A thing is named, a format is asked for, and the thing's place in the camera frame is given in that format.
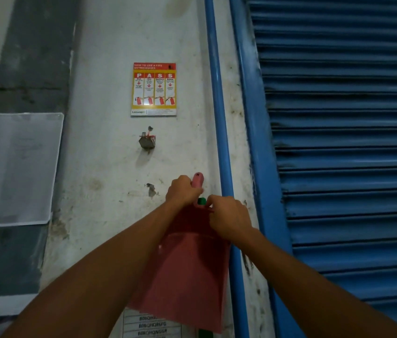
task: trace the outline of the person's right hand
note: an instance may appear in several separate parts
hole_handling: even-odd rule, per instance
[[[238,246],[252,228],[247,207],[233,197],[211,195],[206,206],[214,210],[209,215],[211,227],[224,239]]]

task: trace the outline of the blue louvered shutter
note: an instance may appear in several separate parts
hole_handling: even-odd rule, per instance
[[[265,139],[273,140],[276,164],[258,161],[261,134],[253,123],[260,117],[249,113],[253,95],[247,94],[247,79],[256,81],[250,75],[256,73],[243,65],[241,39],[249,140],[258,140],[251,142],[255,188],[277,178],[284,211],[266,218],[274,205],[259,205],[264,231],[397,321],[397,0],[244,0],[244,5],[271,126]],[[281,216],[285,229],[276,220]],[[302,335],[284,311],[277,300],[280,338]]]

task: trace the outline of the fire extinguisher instruction poster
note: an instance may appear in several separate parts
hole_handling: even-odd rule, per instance
[[[176,63],[134,63],[131,116],[176,116]]]

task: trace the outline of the green object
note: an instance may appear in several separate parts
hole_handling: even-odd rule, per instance
[[[214,334],[211,331],[200,329],[198,330],[198,338],[214,338]]]

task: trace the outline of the forearm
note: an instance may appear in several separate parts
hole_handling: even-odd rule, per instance
[[[181,204],[166,202],[45,288],[3,338],[107,337]]]
[[[236,243],[311,337],[397,337],[397,323],[298,261],[256,229]]]

